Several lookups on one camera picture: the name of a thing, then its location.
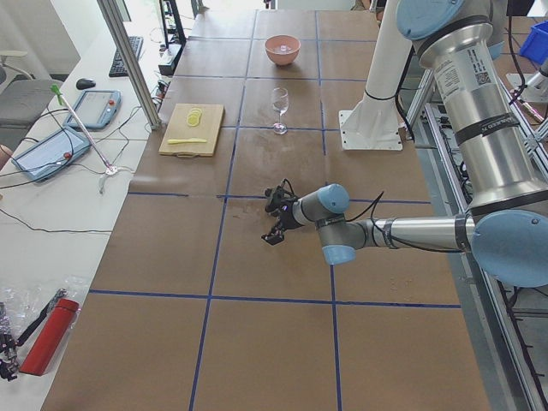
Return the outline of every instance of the gray chair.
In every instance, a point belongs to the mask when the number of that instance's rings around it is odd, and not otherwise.
[[[8,57],[23,57],[26,54],[25,51],[0,51],[0,84],[7,79],[5,69],[12,69],[25,76],[25,80],[13,81],[0,93],[0,136],[18,134],[16,140],[24,137],[54,97],[51,85],[62,84],[58,80],[35,80],[25,70],[6,63]],[[16,148],[14,142],[6,145]]]

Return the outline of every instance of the blue tablet device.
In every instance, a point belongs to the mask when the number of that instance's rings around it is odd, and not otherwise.
[[[85,90],[74,103],[74,111],[90,130],[100,130],[109,125],[122,101],[116,90]],[[79,129],[76,120],[69,115],[64,126]]]
[[[86,136],[64,127],[11,161],[34,182],[42,182],[84,155],[90,147]]]

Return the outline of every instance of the red cylinder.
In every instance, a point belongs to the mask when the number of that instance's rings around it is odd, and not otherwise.
[[[19,372],[44,375],[51,357],[55,354],[57,346],[77,311],[78,303],[76,301],[62,298],[57,302],[23,365],[19,368]]]

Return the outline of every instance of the brown table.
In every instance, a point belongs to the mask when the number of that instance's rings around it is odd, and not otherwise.
[[[302,42],[286,68],[263,50],[279,33]],[[160,115],[224,104],[216,155],[161,157],[151,134],[44,410],[490,408],[443,255],[367,249],[331,269],[313,228],[260,240],[283,178],[300,195],[341,183],[349,216],[380,190],[380,217],[432,215],[411,143],[341,149],[377,35],[365,12],[199,15]]]

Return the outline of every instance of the yellow knife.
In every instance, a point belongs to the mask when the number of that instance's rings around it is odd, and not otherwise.
[[[206,139],[169,139],[168,144],[206,143]]]

